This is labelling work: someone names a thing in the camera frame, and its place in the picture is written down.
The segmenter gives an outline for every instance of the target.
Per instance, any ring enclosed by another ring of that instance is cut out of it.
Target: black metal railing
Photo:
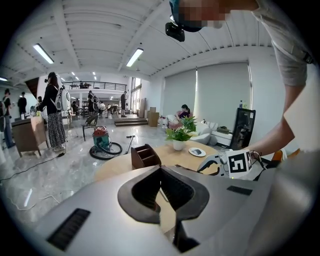
[[[113,82],[97,82],[97,81],[83,81],[83,82],[63,82],[62,83],[67,90],[74,89],[97,89],[97,90],[113,90],[118,92],[124,92],[127,90],[127,85],[122,83]]]

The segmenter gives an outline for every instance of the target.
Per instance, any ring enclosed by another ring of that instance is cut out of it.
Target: fluorescent light
[[[40,44],[35,44],[33,46],[33,48],[40,53],[40,55],[49,63],[49,64],[53,64],[54,60],[52,58],[50,58],[50,56],[46,53],[46,51],[41,47]]]
[[[131,67],[143,52],[144,52],[144,50],[141,48],[136,49],[134,55],[131,57],[131,59],[129,60],[129,62],[126,66]]]

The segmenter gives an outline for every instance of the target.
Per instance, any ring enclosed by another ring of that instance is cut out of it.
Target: white flower pot
[[[173,140],[173,148],[177,151],[183,150],[185,145],[185,141]]]

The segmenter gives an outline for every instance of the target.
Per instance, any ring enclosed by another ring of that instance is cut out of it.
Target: floor
[[[3,151],[6,162],[0,165],[0,179],[9,178],[15,173],[42,163],[0,184],[1,197],[7,209],[21,223],[33,228],[37,221],[58,202],[64,201],[93,182],[96,171],[106,162],[90,156],[93,129],[85,130],[86,141],[84,141],[81,127],[84,122],[85,119],[82,117],[76,117],[73,121],[73,128],[68,131],[66,154],[62,157],[53,159],[58,153],[48,149],[46,143],[40,146],[42,156],[39,156],[38,152],[25,152],[20,158],[15,147]],[[152,147],[159,147],[168,143],[165,140],[165,129],[161,127],[148,125],[115,127],[114,119],[110,118],[99,118],[98,125],[107,127],[112,141],[122,146],[122,154],[130,141],[126,138],[128,135],[135,135],[132,146],[148,143]],[[217,146],[214,148],[221,153],[224,151]],[[30,189],[32,193],[25,205]]]

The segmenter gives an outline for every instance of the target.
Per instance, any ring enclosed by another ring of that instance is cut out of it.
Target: white sofa
[[[218,126],[218,123],[215,122],[197,122],[196,132],[193,133],[195,136],[190,140],[210,146],[215,146],[217,143],[230,146],[232,134],[217,132]]]

